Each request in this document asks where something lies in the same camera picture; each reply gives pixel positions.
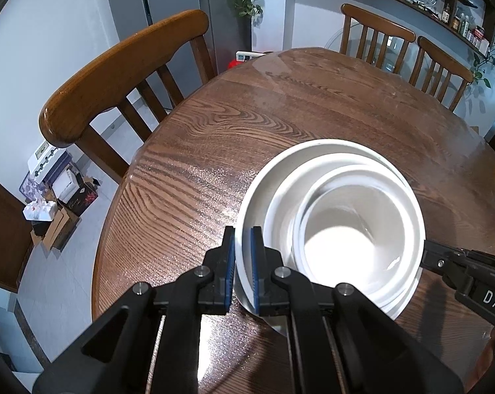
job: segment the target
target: open cardboard box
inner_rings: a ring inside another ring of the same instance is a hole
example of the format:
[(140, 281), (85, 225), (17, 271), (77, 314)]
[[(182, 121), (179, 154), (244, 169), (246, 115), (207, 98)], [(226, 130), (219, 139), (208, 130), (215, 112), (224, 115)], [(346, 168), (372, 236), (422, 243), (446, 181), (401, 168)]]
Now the open cardboard box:
[(43, 247), (48, 251), (52, 247), (61, 249), (65, 245), (66, 239), (78, 223), (78, 219), (79, 218), (69, 209), (61, 208), (58, 213), (56, 213), (56, 216), (54, 216), (54, 219), (52, 220), (51, 225), (44, 237), (38, 237), (34, 234), (34, 231), (31, 232), (34, 246), (42, 243)]

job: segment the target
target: wooden chair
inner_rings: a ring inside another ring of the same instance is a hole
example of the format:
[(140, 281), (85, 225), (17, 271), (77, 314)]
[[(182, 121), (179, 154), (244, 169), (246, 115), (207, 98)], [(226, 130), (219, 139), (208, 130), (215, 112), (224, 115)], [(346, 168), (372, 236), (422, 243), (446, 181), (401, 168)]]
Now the wooden chair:
[(419, 74), (421, 73), (421, 67), (422, 67), (422, 62), (424, 61), (424, 55), (428, 54), (430, 59), (432, 59), (432, 63), (429, 66), (428, 73), (424, 77), (424, 84), (422, 85), (422, 91), (424, 93), (426, 93), (428, 90), (429, 83), (432, 80), (432, 76), (434, 74), (436, 63), (439, 64), (439, 70), (435, 75), (435, 80), (433, 81), (432, 88), (429, 89), (429, 94), (431, 96), (435, 96), (435, 93), (437, 92), (438, 85), (442, 78), (443, 70), (446, 69), (446, 71), (448, 72), (437, 94), (437, 99), (439, 102), (442, 103), (444, 99), (444, 94), (448, 89), (449, 80), (452, 75), (459, 76), (463, 79), (463, 82), (461, 83), (459, 90), (457, 90), (457, 92), (455, 93), (453, 101), (451, 101), (451, 104), (449, 106), (449, 110), (453, 112), (453, 110), (459, 103), (459, 100), (461, 99), (464, 93), (464, 89), (466, 89), (466, 86), (472, 81), (474, 81), (473, 74), (468, 68), (466, 68), (461, 63), (457, 62), (455, 59), (453, 59), (453, 57), (451, 57), (445, 51), (437, 47), (426, 37), (420, 36), (417, 39), (417, 44), (419, 45), (419, 53), (417, 55), (415, 66), (413, 67), (412, 75), (409, 78), (409, 83), (412, 86), (416, 85), (417, 79), (419, 78)]
[(202, 83), (215, 77), (204, 41), (209, 19), (201, 10), (188, 10), (164, 19), (121, 41), (94, 59), (63, 84), (39, 115), (39, 128), (57, 147), (75, 143), (117, 183), (129, 165), (89, 125), (99, 114), (117, 107), (138, 136), (145, 141), (151, 130), (138, 115), (127, 95), (138, 89), (161, 122), (167, 115), (146, 78), (157, 72), (173, 104), (184, 97), (167, 68), (175, 52), (190, 42)]
[(377, 63), (375, 64), (377, 68), (382, 69), (384, 57), (386, 55), (387, 42), (390, 36), (404, 39), (401, 51), (399, 53), (399, 56), (397, 57), (395, 67), (393, 69), (393, 73), (398, 74), (401, 70), (404, 56), (406, 56), (406, 51), (408, 49), (409, 43), (413, 43), (415, 41), (415, 33), (407, 28), (398, 25), (395, 22), (391, 22), (390, 20), (383, 18), (382, 16), (371, 13), (367, 10), (361, 9), (360, 7), (356, 7), (351, 4), (343, 4), (340, 10), (345, 15), (342, 42), (340, 44), (340, 53), (346, 55), (348, 52), (351, 19), (355, 19), (362, 25), (362, 34), (360, 35), (359, 48), (357, 50), (358, 59), (363, 59), (367, 30), (369, 28), (374, 31), (371, 38), (370, 49), (367, 53), (367, 63), (373, 64), (373, 57), (375, 56), (375, 48), (377, 47), (377, 39), (379, 37), (379, 33), (384, 34), (384, 37), (382, 39), (382, 46), (380, 47), (379, 51), (379, 57), (377, 59)]

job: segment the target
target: red object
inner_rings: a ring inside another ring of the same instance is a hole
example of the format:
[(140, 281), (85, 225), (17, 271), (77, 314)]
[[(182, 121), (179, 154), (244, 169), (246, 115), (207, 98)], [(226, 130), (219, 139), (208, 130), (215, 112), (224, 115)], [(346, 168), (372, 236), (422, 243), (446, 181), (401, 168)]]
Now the red object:
[(231, 68), (234, 68), (234, 67), (236, 67), (236, 65), (240, 65), (241, 63), (243, 63), (243, 62), (239, 62), (238, 60), (233, 59), (233, 60), (229, 63), (229, 65), (227, 66), (227, 69), (228, 69), (228, 70), (230, 70)]

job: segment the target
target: tile floor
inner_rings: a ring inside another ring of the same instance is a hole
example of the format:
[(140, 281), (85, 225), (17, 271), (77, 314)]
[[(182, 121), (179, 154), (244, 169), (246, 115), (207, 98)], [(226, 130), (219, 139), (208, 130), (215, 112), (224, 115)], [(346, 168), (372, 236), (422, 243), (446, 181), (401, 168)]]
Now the tile floor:
[[(158, 123), (146, 106), (138, 112), (151, 130), (156, 128)], [(116, 128), (107, 142), (128, 162), (142, 145), (127, 123)], [(100, 181), (99, 197), (83, 213), (62, 251), (34, 248), (17, 296), (36, 340), (51, 361), (92, 322), (94, 258), (117, 189), (117, 184), (92, 162), (82, 172)]]

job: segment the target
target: wood grain tabletop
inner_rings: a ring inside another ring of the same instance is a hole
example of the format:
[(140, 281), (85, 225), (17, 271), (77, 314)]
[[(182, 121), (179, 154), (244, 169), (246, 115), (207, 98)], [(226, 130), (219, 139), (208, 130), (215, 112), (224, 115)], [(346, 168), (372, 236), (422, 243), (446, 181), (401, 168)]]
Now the wood grain tabletop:
[[(201, 263), (262, 167), (320, 138), (358, 142), (392, 162), (419, 200), (428, 239), (495, 254), (495, 152), (484, 139), (396, 75), (293, 49), (210, 81), (136, 154), (101, 234), (93, 317), (136, 281), (167, 283)], [(397, 321), (463, 380), (492, 329), (427, 271)], [(200, 359), (200, 392), (291, 392), (286, 339), (237, 299), (226, 317), (203, 317)]]

